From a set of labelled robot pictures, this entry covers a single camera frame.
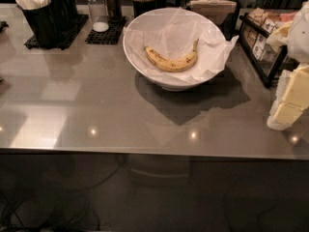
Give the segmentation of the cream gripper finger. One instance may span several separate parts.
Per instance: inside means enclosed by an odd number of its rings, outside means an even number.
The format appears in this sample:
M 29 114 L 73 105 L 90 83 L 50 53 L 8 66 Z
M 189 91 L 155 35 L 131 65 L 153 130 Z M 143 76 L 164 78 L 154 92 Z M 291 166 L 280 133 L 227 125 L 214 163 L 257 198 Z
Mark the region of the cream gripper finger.
M 282 71 L 276 99 L 267 118 L 267 126 L 283 131 L 309 107 L 309 64 L 300 63 L 292 72 Z

